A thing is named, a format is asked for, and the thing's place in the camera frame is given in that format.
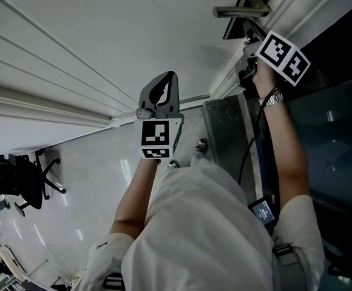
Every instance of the metal watch band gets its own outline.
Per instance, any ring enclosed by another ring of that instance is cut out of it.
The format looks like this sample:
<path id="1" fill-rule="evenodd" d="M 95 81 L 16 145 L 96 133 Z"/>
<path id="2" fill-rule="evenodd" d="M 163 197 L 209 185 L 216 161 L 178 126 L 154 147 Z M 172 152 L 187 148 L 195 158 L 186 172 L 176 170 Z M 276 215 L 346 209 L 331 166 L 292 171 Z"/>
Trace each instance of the metal watch band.
<path id="1" fill-rule="evenodd" d="M 262 105 L 264 99 L 260 99 L 260 105 Z M 279 102 L 283 102 L 284 97 L 281 92 L 277 92 L 276 94 L 272 95 L 269 99 L 268 102 L 266 103 L 266 106 L 273 105 L 273 104 L 278 104 Z"/>

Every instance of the screen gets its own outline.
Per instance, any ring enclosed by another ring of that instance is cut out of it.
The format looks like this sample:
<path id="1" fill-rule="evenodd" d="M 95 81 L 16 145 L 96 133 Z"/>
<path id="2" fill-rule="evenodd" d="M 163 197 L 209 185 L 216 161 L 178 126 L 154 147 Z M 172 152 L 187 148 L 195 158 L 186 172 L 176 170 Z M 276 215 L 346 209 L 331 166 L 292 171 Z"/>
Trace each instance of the screen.
<path id="1" fill-rule="evenodd" d="M 260 202 L 252 208 L 254 214 L 265 225 L 274 221 L 272 210 L 266 201 Z"/>

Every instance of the sneaker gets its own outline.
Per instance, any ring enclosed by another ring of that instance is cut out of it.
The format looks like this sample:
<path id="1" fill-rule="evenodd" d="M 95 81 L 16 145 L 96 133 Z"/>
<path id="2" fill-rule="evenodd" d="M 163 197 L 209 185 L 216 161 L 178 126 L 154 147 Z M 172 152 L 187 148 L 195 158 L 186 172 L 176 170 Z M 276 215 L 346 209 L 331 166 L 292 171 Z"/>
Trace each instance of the sneaker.
<path id="1" fill-rule="evenodd" d="M 6 199 L 4 199 L 4 202 L 5 202 L 5 207 L 6 207 L 6 209 L 10 209 L 10 204 L 7 202 Z"/>
<path id="2" fill-rule="evenodd" d="M 167 170 L 177 169 L 177 168 L 180 168 L 180 165 L 178 164 L 177 161 L 171 161 L 166 168 L 167 168 Z"/>
<path id="3" fill-rule="evenodd" d="M 206 140 L 199 139 L 198 142 L 196 142 L 195 145 L 195 152 L 202 152 L 203 154 L 206 153 L 207 151 L 207 142 Z"/>

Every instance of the office chair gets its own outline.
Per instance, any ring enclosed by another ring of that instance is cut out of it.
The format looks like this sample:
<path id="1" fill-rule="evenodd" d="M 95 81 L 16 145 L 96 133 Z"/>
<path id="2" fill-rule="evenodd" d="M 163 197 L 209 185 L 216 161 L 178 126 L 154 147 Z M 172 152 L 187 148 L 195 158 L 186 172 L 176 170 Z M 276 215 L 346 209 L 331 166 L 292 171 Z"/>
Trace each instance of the office chair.
<path id="1" fill-rule="evenodd" d="M 59 189 L 47 179 L 47 173 L 52 166 L 60 163 L 54 159 L 45 170 L 42 170 L 39 157 L 44 150 L 36 151 L 36 164 L 29 161 L 27 155 L 9 156 L 9 160 L 0 156 L 0 194 L 21 195 L 25 203 L 18 205 L 15 202 L 15 209 L 22 216 L 25 216 L 24 209 L 31 205 L 35 209 L 41 209 L 42 198 L 49 199 L 46 194 L 45 183 L 57 192 L 64 194 L 65 189 Z"/>

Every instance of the black cable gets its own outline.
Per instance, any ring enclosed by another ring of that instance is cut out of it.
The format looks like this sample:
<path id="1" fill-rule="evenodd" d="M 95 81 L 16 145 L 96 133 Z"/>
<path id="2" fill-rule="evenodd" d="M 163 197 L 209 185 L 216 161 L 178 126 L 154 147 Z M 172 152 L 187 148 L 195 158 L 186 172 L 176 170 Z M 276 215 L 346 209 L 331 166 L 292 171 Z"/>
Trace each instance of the black cable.
<path id="1" fill-rule="evenodd" d="M 254 134 L 258 134 L 259 133 L 259 130 L 260 130 L 260 126 L 259 126 L 259 122 L 260 122 L 260 119 L 261 119 L 261 116 L 262 116 L 262 112 L 263 112 L 263 109 L 265 108 L 266 106 L 266 103 L 268 102 L 269 98 L 272 97 L 272 95 L 278 90 L 278 86 L 276 85 L 271 91 L 270 93 L 264 98 L 262 104 L 261 104 L 261 107 L 260 107 L 260 110 L 257 114 L 257 119 L 253 125 L 253 132 Z M 238 176 L 238 184 L 240 185 L 241 184 L 241 177 L 242 177 L 242 171 L 243 171 L 243 167 L 245 166 L 245 162 L 246 162 L 246 158 L 248 157 L 248 154 L 250 152 L 250 148 L 253 144 L 253 141 L 256 140 L 256 137 L 253 137 L 252 140 L 250 140 L 249 142 L 249 145 L 246 149 L 246 152 L 245 154 L 243 155 L 243 159 L 242 159 L 242 163 L 241 163 L 241 168 L 239 170 L 239 176 Z"/>

